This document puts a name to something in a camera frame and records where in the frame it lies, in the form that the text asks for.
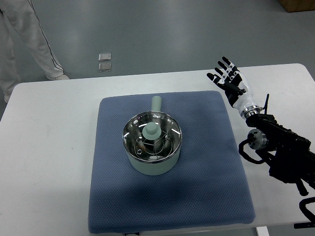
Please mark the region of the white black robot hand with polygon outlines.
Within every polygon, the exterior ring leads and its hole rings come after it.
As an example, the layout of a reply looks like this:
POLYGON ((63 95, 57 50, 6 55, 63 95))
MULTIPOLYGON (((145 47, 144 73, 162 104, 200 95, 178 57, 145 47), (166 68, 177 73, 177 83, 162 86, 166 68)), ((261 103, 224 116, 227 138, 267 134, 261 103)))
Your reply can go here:
POLYGON ((222 57, 218 65, 220 68, 215 68, 216 73, 207 73, 207 77, 224 91, 230 106, 238 110, 243 119, 260 113, 261 108, 253 99, 253 91, 245 75, 226 57, 222 57))

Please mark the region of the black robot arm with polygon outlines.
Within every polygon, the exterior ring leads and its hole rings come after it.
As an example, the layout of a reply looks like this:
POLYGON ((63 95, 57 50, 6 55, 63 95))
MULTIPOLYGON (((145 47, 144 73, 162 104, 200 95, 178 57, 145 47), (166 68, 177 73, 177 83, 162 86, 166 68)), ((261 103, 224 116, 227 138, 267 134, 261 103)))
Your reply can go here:
POLYGON ((293 183, 301 196, 299 208, 308 219, 305 223, 296 223, 294 228, 313 228, 315 215, 307 209, 308 204, 315 202, 314 197, 308 197, 304 186, 315 186, 315 154, 310 151, 311 142, 290 129, 278 124, 273 115, 261 113, 267 106, 256 105, 245 108, 242 116, 247 126, 252 130, 247 138, 239 144, 239 154, 254 164, 266 163, 269 175, 283 183, 293 183))

